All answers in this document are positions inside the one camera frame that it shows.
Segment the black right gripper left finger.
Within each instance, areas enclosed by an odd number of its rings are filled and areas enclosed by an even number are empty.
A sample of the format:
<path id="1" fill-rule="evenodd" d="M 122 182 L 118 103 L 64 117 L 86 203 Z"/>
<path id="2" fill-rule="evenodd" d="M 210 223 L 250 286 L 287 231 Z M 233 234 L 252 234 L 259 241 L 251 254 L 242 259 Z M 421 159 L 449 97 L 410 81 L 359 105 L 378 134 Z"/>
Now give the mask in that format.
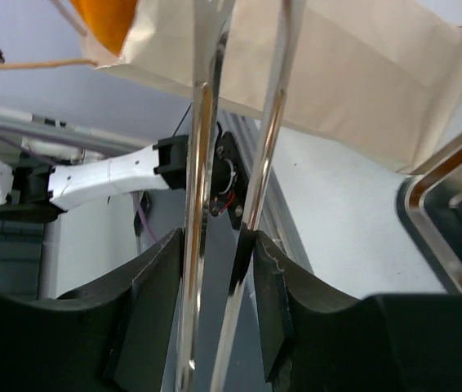
<path id="1" fill-rule="evenodd" d="M 0 294 L 0 391 L 158 391 L 184 234 L 56 299 Z"/>

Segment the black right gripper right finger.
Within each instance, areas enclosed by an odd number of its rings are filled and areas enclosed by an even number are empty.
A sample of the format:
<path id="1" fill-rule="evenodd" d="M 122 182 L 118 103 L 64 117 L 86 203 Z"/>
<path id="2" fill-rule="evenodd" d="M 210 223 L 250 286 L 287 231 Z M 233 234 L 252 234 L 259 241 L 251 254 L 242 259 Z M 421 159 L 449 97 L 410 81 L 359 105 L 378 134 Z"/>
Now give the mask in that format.
<path id="1" fill-rule="evenodd" d="M 254 245 L 264 378 L 275 391 L 462 391 L 462 295 L 356 299 Z"/>

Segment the round orange bun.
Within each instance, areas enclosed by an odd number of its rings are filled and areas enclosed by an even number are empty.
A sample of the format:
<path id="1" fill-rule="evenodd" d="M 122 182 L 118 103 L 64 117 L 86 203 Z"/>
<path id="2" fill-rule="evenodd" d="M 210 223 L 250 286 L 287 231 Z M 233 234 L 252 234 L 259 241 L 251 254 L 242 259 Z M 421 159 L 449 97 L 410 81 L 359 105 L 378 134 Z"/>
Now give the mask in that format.
<path id="1" fill-rule="evenodd" d="M 118 56 L 132 26 L 137 0 L 70 0 L 96 40 Z"/>

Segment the beige paper bag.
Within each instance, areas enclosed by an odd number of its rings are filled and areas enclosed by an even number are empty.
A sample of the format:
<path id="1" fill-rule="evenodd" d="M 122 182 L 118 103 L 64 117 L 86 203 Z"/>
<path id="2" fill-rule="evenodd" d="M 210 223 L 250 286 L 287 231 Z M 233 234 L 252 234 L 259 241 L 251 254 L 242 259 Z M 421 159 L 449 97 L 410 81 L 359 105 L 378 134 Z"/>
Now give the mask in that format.
<path id="1" fill-rule="evenodd" d="M 190 95 L 192 2 L 138 1 L 118 56 L 72 5 L 64 17 L 99 71 Z M 411 173 L 433 155 L 461 96 L 462 26 L 416 1 L 309 1 L 282 123 Z"/>

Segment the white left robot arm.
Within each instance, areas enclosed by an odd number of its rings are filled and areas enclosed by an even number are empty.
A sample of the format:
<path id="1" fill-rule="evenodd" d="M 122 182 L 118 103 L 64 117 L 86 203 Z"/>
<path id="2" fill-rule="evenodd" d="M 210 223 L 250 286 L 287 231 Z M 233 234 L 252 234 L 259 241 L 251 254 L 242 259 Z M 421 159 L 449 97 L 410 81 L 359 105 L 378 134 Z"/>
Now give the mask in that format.
<path id="1" fill-rule="evenodd" d="M 19 180 L 0 160 L 0 215 L 55 217 L 95 198 L 166 189 L 149 146 Z M 174 229 L 131 261 L 57 298 L 0 294 L 0 391 L 158 391 L 180 285 Z"/>

